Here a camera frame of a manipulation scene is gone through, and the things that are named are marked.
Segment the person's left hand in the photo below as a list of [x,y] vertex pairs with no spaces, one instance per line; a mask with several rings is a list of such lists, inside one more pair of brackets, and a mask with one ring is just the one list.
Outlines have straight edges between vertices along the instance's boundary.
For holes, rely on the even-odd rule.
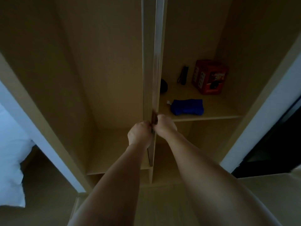
[[141,121],[135,124],[128,132],[129,145],[139,144],[143,148],[148,148],[152,141],[151,123]]

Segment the forearm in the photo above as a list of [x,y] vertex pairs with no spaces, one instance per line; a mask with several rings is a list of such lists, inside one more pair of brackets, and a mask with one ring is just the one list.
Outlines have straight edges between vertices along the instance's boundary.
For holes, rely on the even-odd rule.
[[203,224],[275,225],[265,207],[236,178],[181,134],[172,132],[166,140]]
[[69,225],[132,225],[145,147],[130,145],[109,168]]

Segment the person's left arm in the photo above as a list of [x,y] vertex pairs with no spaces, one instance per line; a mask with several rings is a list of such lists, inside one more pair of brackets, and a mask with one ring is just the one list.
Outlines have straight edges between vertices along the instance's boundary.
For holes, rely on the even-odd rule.
[[126,151],[100,179],[68,226],[134,224],[140,167],[152,140],[150,122],[135,124],[128,138]]

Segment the white label on box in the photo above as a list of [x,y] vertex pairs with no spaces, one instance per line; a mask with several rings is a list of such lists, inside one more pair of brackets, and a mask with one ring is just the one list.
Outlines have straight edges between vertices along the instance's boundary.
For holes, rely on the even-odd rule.
[[193,72],[193,77],[192,77],[192,81],[193,81],[193,82],[196,82],[196,81],[197,81],[198,73],[199,73],[199,68],[198,68],[198,67],[195,67],[195,68],[194,68],[194,72]]
[[201,72],[201,76],[200,76],[200,80],[199,80],[199,84],[198,84],[200,89],[203,87],[203,82],[204,82],[205,76],[206,76],[205,73]]

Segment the hand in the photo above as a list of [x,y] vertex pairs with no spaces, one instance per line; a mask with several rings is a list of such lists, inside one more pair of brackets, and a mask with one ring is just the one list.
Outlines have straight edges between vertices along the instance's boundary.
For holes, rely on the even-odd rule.
[[164,139],[166,139],[170,133],[178,130],[172,119],[163,114],[158,115],[158,124],[153,125],[153,129]]
[[141,121],[135,124],[128,132],[129,145],[138,144],[143,148],[150,146],[152,137],[149,121]]

